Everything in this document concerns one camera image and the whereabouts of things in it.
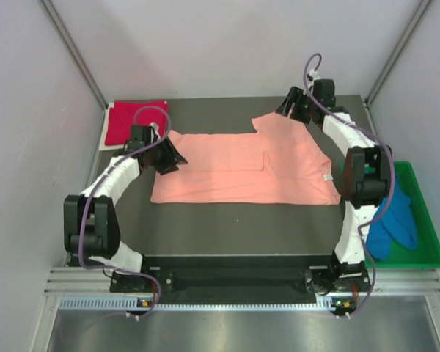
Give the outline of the salmon pink t shirt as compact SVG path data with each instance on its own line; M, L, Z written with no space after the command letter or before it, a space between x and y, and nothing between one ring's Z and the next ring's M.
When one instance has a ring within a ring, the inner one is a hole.
M169 139L187 160L156 175L153 203L337 205L331 160L307 127L276 113L252 119L254 132L181 134Z

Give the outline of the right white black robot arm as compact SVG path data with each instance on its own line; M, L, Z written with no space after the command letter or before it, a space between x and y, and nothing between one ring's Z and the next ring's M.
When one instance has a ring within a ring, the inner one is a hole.
M327 114L308 94L291 87L277 114L296 121L318 125L345 156L342 171L342 193L345 217L328 271L328 282L336 290L351 285L355 276L365 272L365 244L370 222L378 212L391 186L391 169L384 149L351 119L342 107L336 106L330 80L317 86L317 99L330 103Z

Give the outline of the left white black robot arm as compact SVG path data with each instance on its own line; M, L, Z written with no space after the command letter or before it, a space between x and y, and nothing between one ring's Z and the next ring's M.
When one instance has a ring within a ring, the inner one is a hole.
M126 274L134 290L147 289L152 274L142 267L144 256L122 242L115 205L144 169L152 167L165 175L187 163L168 138L147 146L129 141L91 186L65 198L65 250L78 258L82 268L116 269Z

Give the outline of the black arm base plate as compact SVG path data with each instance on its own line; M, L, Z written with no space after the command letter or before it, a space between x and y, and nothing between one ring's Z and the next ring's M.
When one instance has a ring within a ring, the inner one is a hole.
M141 272L154 276L165 296L187 289L290 288L297 293L364 292L365 264L340 264L334 255L146 256Z

